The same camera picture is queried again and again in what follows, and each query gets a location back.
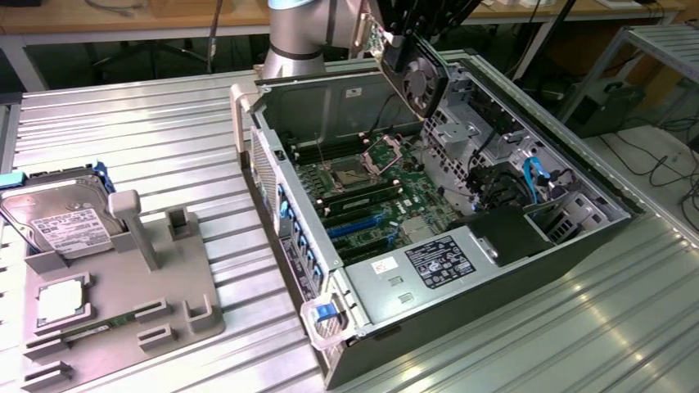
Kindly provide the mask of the thin locking lever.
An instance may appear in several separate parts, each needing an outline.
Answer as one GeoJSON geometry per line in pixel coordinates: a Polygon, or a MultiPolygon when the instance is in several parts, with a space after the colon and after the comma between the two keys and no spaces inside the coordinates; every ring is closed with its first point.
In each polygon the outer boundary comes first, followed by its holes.
{"type": "Polygon", "coordinates": [[[319,135],[317,132],[315,132],[315,136],[316,136],[316,149],[317,149],[317,152],[319,152],[319,158],[320,158],[320,162],[321,162],[321,167],[325,170],[329,170],[331,169],[331,165],[324,160],[324,155],[323,155],[323,138],[321,138],[321,136],[319,135]]]}

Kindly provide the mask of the silver disk bay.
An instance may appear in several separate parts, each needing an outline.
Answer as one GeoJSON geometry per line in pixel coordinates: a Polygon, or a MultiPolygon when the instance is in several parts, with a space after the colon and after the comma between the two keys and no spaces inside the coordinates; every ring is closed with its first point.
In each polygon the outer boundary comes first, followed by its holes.
{"type": "Polygon", "coordinates": [[[508,162],[534,195],[527,217],[551,242],[564,243],[631,219],[590,174],[536,137],[519,141],[508,162]]]}

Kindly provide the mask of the black RAM slot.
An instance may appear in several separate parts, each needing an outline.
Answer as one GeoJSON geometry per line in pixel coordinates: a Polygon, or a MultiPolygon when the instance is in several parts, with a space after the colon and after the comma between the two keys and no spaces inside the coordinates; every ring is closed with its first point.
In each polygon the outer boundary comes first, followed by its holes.
{"type": "Polygon", "coordinates": [[[354,156],[366,150],[363,145],[327,145],[307,146],[299,148],[295,152],[295,162],[297,165],[309,165],[320,163],[323,160],[332,160],[344,156],[354,156]]]}
{"type": "MultiPolygon", "coordinates": [[[[356,154],[364,150],[364,143],[362,139],[351,139],[345,141],[323,142],[323,154],[356,154]]],[[[297,145],[295,152],[300,155],[311,155],[317,153],[316,143],[311,143],[307,146],[297,145]]]]}

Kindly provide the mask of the grey parts rack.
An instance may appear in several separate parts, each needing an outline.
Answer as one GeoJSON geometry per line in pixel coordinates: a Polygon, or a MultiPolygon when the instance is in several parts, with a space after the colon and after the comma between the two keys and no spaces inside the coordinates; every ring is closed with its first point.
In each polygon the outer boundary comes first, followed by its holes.
{"type": "Polygon", "coordinates": [[[196,216],[175,208],[164,218],[143,222],[133,190],[112,193],[108,207],[127,227],[112,237],[112,249],[73,260],[55,251],[25,252],[21,393],[61,393],[224,331],[196,216]],[[171,313],[72,343],[55,340],[29,348],[39,293],[69,280],[83,283],[84,305],[96,309],[99,320],[156,303],[167,303],[171,313]]]}

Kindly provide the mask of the graphics card with fan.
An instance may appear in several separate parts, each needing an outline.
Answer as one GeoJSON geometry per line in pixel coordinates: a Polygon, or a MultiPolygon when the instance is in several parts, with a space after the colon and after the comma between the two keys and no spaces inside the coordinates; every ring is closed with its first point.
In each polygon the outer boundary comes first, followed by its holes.
{"type": "Polygon", "coordinates": [[[352,45],[374,57],[378,69],[412,113],[431,117],[450,83],[450,67],[420,35],[390,33],[368,11],[359,13],[352,45]]]}

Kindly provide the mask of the wooden desk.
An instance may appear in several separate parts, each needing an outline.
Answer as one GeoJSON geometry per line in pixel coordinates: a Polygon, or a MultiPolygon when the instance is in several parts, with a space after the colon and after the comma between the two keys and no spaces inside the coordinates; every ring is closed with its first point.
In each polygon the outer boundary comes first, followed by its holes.
{"type": "MultiPolygon", "coordinates": [[[[539,9],[496,2],[480,5],[464,20],[467,25],[523,23],[558,17],[564,1],[539,9]]],[[[686,5],[679,0],[658,0],[651,6],[611,9],[595,0],[576,0],[568,20],[676,17],[686,5]]],[[[207,28],[211,16],[157,17],[141,9],[132,16],[92,8],[83,0],[44,0],[40,7],[0,7],[0,34],[77,34],[176,28],[207,28]]],[[[269,10],[264,0],[232,0],[232,11],[220,15],[219,27],[264,27],[269,10]]]]}

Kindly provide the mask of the black floor device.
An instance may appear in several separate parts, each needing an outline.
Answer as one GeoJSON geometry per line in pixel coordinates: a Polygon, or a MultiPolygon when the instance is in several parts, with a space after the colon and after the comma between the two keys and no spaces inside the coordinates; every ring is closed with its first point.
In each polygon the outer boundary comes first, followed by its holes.
{"type": "Polygon", "coordinates": [[[566,122],[579,138],[592,138],[618,131],[646,97],[643,86],[619,78],[599,79],[566,122]]]}

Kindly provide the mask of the brown cardboard box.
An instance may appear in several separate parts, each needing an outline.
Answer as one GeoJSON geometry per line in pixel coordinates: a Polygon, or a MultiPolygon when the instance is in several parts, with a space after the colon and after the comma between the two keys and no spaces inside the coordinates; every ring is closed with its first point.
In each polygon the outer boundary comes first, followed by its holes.
{"type": "Polygon", "coordinates": [[[232,0],[148,0],[156,17],[211,16],[220,5],[220,13],[233,11],[232,0]]]}

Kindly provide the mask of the open black PC case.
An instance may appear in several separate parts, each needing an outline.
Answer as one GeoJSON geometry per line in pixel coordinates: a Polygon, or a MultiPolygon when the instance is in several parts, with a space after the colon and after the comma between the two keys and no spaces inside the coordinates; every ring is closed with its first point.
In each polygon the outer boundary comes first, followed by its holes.
{"type": "Polygon", "coordinates": [[[424,166],[430,178],[443,183],[450,201],[458,201],[462,206],[463,216],[451,222],[444,233],[460,227],[468,228],[468,216],[499,206],[520,207],[527,216],[526,208],[534,201],[534,195],[527,190],[523,175],[508,159],[495,165],[475,167],[464,181],[440,170],[428,157],[422,138],[424,122],[430,117],[422,119],[412,113],[379,70],[345,70],[233,84],[229,90],[232,117],[251,121],[249,125],[233,126],[245,179],[256,199],[257,212],[267,224],[265,231],[327,389],[343,387],[355,378],[558,280],[623,231],[639,210],[598,168],[587,149],[576,146],[576,136],[499,70],[471,53],[446,62],[450,81],[459,69],[472,75],[526,126],[528,136],[536,137],[590,174],[604,194],[630,212],[631,219],[560,244],[551,242],[540,232],[554,245],[551,249],[503,267],[496,265],[498,275],[486,283],[415,315],[376,327],[370,323],[364,307],[352,294],[347,268],[356,263],[344,264],[332,246],[296,174],[292,149],[316,142],[315,132],[323,142],[351,140],[362,133],[415,138],[424,147],[424,166]],[[289,205],[284,219],[279,216],[279,184],[285,189],[289,205]],[[292,240],[293,220],[299,221],[303,229],[299,243],[292,240]],[[304,243],[311,246],[315,262],[323,269],[320,291],[311,283],[311,264],[304,262],[299,250],[304,243]],[[337,315],[317,322],[315,307],[327,303],[335,305],[337,315]]]}

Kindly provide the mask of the green RAM stick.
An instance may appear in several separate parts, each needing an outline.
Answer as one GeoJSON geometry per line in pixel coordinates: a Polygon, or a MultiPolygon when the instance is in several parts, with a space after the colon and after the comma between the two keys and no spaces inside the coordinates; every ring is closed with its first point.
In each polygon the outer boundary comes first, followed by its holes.
{"type": "Polygon", "coordinates": [[[91,305],[81,307],[81,312],[47,322],[39,319],[33,335],[25,341],[29,348],[41,346],[51,341],[59,340],[72,343],[101,332],[108,332],[129,323],[145,323],[152,318],[171,313],[171,306],[164,303],[145,305],[107,319],[97,319],[96,309],[91,305]]]}

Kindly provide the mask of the silver power supply unit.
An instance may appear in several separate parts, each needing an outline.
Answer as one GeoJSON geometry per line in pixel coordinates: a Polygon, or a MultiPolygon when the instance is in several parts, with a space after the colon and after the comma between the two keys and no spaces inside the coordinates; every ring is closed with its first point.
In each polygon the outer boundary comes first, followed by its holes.
{"type": "Polygon", "coordinates": [[[460,227],[347,268],[359,303],[376,327],[415,315],[496,277],[498,252],[460,227]]]}

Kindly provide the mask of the silver drive cage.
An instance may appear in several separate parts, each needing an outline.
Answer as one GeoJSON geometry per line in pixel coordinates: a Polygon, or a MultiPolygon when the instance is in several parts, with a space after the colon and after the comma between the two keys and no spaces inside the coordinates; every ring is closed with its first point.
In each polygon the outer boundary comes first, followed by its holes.
{"type": "Polygon", "coordinates": [[[428,157],[440,170],[464,181],[475,167],[504,162],[527,135],[491,92],[466,70],[456,70],[422,130],[428,157]]]}

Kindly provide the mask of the blue expansion slot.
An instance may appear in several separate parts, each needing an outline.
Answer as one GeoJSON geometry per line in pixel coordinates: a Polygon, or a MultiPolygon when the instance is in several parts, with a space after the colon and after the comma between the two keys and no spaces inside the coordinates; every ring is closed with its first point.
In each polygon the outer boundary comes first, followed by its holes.
{"type": "Polygon", "coordinates": [[[370,228],[375,228],[383,221],[382,215],[372,215],[368,218],[360,219],[351,223],[343,224],[327,230],[331,239],[343,237],[348,234],[356,233],[370,228]]]}

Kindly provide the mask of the black plastic shroud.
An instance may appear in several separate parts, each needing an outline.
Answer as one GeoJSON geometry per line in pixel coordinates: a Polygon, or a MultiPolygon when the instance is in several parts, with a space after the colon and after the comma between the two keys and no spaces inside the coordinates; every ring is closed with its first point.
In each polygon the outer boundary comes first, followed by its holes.
{"type": "Polygon", "coordinates": [[[495,252],[495,265],[503,267],[554,247],[516,206],[499,206],[467,217],[476,239],[484,239],[495,252]]]}

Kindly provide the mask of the silver CPU chip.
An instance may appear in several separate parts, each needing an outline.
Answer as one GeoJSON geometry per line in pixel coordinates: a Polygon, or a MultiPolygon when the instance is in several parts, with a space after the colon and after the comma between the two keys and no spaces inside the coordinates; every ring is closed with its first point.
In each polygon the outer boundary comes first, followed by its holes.
{"type": "Polygon", "coordinates": [[[49,323],[84,313],[83,283],[64,281],[43,288],[39,293],[37,325],[49,323]]]}

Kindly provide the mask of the metal slat shelf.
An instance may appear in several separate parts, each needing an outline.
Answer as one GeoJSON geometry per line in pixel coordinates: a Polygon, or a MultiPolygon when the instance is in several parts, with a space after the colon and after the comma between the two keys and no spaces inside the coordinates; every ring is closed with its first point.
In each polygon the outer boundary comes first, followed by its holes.
{"type": "Polygon", "coordinates": [[[583,81],[578,104],[592,83],[606,78],[619,78],[643,86],[646,91],[622,130],[638,122],[632,117],[639,112],[660,104],[680,79],[690,81],[692,92],[699,90],[699,24],[690,21],[679,25],[623,27],[583,81]]]}

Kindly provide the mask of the metal socket cover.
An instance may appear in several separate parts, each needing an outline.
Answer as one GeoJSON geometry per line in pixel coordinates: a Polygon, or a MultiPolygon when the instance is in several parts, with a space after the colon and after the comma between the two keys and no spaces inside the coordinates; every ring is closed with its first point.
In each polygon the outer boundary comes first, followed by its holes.
{"type": "Polygon", "coordinates": [[[382,136],[360,154],[360,161],[367,170],[383,174],[403,157],[400,144],[390,135],[382,136]]]}

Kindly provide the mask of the grey aluminium frame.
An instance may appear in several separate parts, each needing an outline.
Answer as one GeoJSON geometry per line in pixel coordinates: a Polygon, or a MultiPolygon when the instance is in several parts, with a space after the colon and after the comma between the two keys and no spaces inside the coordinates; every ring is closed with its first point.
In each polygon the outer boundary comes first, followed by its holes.
{"type": "Polygon", "coordinates": [[[13,168],[23,93],[0,93],[0,174],[13,168]]]}

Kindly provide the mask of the silver chipset heat sink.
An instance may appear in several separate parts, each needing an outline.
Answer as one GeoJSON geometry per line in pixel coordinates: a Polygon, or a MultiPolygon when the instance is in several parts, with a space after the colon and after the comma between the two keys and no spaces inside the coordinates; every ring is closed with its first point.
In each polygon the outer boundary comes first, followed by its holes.
{"type": "Polygon", "coordinates": [[[422,216],[404,220],[400,224],[400,230],[411,242],[420,242],[438,234],[438,230],[432,228],[422,216]]]}

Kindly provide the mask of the hard disk with blue caddy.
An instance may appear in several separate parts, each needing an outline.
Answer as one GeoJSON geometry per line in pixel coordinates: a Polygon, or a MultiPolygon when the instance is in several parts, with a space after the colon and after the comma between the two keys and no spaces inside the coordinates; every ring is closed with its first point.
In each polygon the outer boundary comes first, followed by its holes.
{"type": "Polygon", "coordinates": [[[112,237],[127,231],[109,213],[115,191],[100,161],[33,174],[15,170],[0,174],[0,217],[32,251],[73,260],[112,249],[112,237]]]}

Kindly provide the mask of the black office chair base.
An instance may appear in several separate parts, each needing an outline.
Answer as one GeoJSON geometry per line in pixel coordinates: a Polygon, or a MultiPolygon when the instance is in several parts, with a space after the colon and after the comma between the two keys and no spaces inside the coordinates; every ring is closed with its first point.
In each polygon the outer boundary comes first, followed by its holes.
{"type": "Polygon", "coordinates": [[[171,45],[175,38],[169,39],[155,39],[155,40],[139,40],[139,41],[119,41],[117,51],[107,57],[99,57],[96,43],[84,43],[83,48],[87,53],[89,60],[89,68],[93,75],[93,82],[104,84],[107,82],[107,67],[116,65],[119,62],[124,62],[128,59],[135,59],[139,55],[145,54],[148,59],[148,70],[151,76],[159,78],[159,59],[160,54],[167,53],[169,55],[184,58],[189,61],[208,65],[208,57],[196,53],[193,50],[193,41],[191,38],[183,39],[183,46],[177,47],[171,45]]]}

